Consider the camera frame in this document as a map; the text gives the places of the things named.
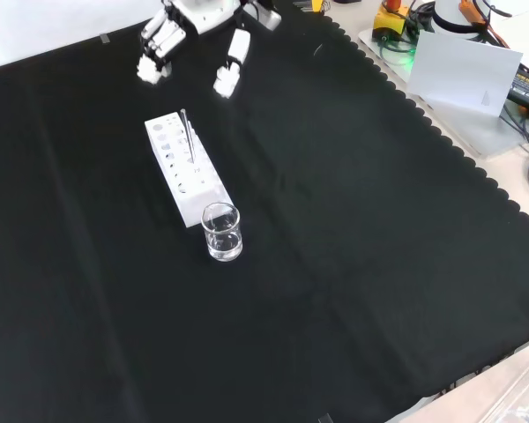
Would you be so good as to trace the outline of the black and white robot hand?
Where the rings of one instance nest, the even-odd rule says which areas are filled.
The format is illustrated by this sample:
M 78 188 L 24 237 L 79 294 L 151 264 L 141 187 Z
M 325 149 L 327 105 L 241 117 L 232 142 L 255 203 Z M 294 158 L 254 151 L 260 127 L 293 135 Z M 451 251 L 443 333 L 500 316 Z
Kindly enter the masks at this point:
M 251 35 L 242 17 L 248 15 L 273 31 L 281 16 L 272 1 L 164 1 L 162 8 L 145 24 L 140 33 L 142 48 L 138 77 L 151 85 L 172 73 L 171 56 L 182 45 L 208 34 L 217 33 L 234 22 L 235 30 L 224 65 L 216 72 L 213 90 L 221 97 L 232 96 L 241 77 L 241 69 L 250 50 Z

